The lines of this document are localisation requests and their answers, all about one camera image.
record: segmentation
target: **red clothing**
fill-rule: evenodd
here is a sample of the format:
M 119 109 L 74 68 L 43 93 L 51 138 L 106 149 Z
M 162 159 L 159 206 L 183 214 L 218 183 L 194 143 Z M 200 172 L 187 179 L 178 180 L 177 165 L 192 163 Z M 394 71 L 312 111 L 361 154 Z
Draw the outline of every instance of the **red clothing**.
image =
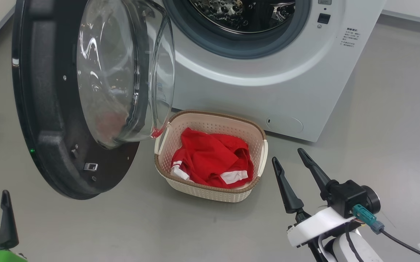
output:
M 248 145 L 242 139 L 223 134 L 209 135 L 187 128 L 181 135 L 181 141 L 182 147 L 174 154 L 172 163 L 182 161 L 179 168 L 187 173 L 193 182 L 234 188 L 252 181 L 253 163 Z M 227 174 L 244 174 L 244 178 L 227 184 L 221 177 L 222 174 L 223 177 Z

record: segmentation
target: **laundry basket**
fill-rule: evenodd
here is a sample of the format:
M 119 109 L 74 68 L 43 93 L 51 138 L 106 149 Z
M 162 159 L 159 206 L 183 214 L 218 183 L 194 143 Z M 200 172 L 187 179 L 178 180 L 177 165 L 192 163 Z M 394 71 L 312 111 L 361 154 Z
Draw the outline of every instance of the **laundry basket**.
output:
M 207 134 L 236 136 L 248 144 L 253 162 L 253 180 L 234 189 L 205 186 L 171 175 L 171 160 L 181 148 L 181 134 L 190 127 Z M 240 202 L 260 180 L 268 156 L 266 135 L 260 126 L 242 118 L 202 111 L 180 111 L 170 118 L 165 132 L 155 141 L 155 165 L 174 189 L 196 197 L 223 202 Z

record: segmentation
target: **black cable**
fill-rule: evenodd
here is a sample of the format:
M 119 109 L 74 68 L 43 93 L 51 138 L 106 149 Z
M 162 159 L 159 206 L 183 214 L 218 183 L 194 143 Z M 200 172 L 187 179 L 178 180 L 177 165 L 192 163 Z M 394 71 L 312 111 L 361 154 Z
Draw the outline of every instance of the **black cable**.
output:
M 401 240 L 398 240 L 397 238 L 391 236 L 388 232 L 384 231 L 384 229 L 380 229 L 380 232 L 382 232 L 385 236 L 389 237 L 391 240 L 393 240 L 394 242 L 396 242 L 397 244 L 406 247 L 407 249 L 412 250 L 413 252 L 417 253 L 418 255 L 420 255 L 420 250 L 415 249 L 409 245 L 407 245 L 406 243 L 402 242 Z
M 355 249 L 354 243 L 351 240 L 351 234 L 349 233 L 349 225 L 350 224 L 351 224 L 350 222 L 348 222 L 346 224 L 346 239 L 347 239 L 347 242 L 349 242 L 349 247 L 351 247 L 352 252 L 354 252 L 354 255 L 356 255 L 356 258 L 357 258 L 358 262 L 363 262 L 363 259 L 360 257 L 360 255 L 358 255 L 357 249 Z

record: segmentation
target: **green connector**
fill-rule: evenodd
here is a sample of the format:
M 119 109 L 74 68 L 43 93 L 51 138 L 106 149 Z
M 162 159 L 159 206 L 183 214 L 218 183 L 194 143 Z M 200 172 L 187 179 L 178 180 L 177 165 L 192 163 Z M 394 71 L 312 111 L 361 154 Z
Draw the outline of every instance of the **green connector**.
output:
M 376 216 L 360 204 L 353 207 L 352 214 L 370 227 L 376 222 Z

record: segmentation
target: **white stripe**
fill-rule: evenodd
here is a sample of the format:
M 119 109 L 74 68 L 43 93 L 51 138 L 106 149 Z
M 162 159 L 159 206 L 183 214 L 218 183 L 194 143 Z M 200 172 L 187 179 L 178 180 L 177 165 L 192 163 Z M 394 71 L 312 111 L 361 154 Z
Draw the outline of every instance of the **white stripe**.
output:
M 172 168 L 171 168 L 171 174 L 173 175 L 173 176 L 175 176 L 175 177 L 178 177 L 178 178 L 182 178 L 182 179 L 184 179 L 184 180 L 186 180 L 186 181 L 191 181 L 191 182 L 193 182 L 192 180 L 190 180 L 190 177 L 189 177 L 189 175 L 186 173 L 186 172 L 184 172 L 184 171 L 182 171 L 181 169 L 179 169 L 179 166 L 173 166 Z
M 248 174 L 246 170 L 224 172 L 221 174 L 221 178 L 224 180 L 224 182 L 226 182 L 226 184 L 232 184 L 242 179 L 248 178 Z

